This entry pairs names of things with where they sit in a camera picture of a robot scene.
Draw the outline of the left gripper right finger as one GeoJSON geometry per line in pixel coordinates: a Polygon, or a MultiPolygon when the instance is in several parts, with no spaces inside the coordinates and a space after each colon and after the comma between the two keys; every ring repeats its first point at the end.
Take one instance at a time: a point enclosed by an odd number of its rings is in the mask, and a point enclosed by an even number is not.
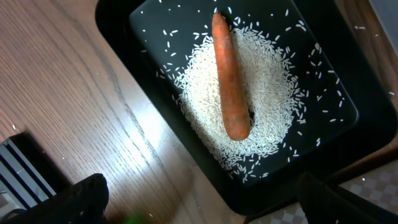
{"type": "Polygon", "coordinates": [[[308,172],[298,180],[297,198],[309,223],[397,224],[397,215],[308,172]]]}

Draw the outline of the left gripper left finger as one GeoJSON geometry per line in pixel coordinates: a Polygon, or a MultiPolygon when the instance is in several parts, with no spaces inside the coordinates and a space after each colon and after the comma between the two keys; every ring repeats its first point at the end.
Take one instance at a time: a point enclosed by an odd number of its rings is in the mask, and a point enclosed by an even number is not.
{"type": "Polygon", "coordinates": [[[27,210],[14,210],[1,223],[8,224],[97,224],[105,223],[109,202],[107,181],[93,174],[56,196],[27,210]]]}

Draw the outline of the orange carrot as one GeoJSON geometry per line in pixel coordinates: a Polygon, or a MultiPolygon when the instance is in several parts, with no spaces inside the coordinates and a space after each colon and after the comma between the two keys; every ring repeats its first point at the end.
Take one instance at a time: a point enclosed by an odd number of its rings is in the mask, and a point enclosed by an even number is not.
{"type": "Polygon", "coordinates": [[[230,139],[242,141],[249,136],[251,125],[233,39],[219,12],[213,14],[211,28],[224,128],[230,139]]]}

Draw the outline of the pile of white rice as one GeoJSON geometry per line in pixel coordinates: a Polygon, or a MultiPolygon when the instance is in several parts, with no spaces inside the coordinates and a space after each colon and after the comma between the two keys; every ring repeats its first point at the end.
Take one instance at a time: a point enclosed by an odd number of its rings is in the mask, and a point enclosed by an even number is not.
{"type": "Polygon", "coordinates": [[[250,186],[341,133],[352,103],[292,1],[145,1],[129,15],[163,97],[158,109],[216,180],[250,186]],[[223,124],[212,17],[228,24],[251,131],[223,124]]]}

